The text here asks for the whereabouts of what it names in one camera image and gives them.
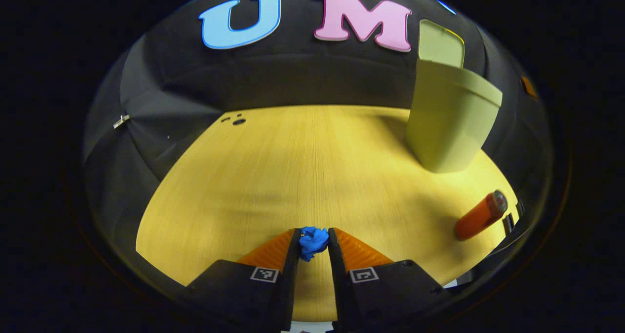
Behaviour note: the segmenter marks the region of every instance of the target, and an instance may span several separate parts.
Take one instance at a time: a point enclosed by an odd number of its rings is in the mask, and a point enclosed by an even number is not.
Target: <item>pink foam letter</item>
[[[368,11],[360,0],[324,0],[323,25],[314,35],[320,40],[342,41],[350,33],[342,26],[343,17],[350,23],[358,40],[364,42],[382,24],[375,43],[391,50],[408,52],[408,16],[412,11],[392,1],[382,1]]]

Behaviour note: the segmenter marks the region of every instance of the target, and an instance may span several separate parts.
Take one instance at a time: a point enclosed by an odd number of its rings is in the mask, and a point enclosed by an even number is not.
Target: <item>table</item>
[[[516,221],[517,199],[483,151],[464,171],[424,170],[405,143],[408,115],[351,105],[225,113],[154,193],[137,252],[186,286],[215,260],[236,261],[289,228],[338,227],[451,282],[505,237],[497,222],[460,242],[455,221],[495,189]],[[295,282],[293,320],[337,320],[327,251],[300,260]]]

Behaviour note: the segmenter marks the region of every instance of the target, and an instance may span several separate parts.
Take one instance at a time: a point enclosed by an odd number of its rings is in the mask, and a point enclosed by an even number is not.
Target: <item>blue letter u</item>
[[[230,28],[230,12],[239,3],[232,0],[199,15],[202,40],[209,48],[224,50],[257,42],[271,34],[280,23],[281,0],[258,0],[258,23],[244,30]]]

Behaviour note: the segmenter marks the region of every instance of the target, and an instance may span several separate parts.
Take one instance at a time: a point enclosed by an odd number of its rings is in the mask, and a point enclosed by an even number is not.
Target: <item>light green cup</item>
[[[480,75],[461,68],[464,42],[456,34],[422,21],[419,37],[406,140],[425,169],[434,173],[462,171],[493,128],[502,92]],[[422,44],[430,44],[430,50],[426,46],[422,49]]]

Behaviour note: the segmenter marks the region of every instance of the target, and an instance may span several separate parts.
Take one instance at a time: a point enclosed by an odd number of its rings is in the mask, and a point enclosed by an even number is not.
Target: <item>orange bottle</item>
[[[507,210],[507,201],[501,191],[495,190],[456,222],[456,237],[467,240],[497,222]]]

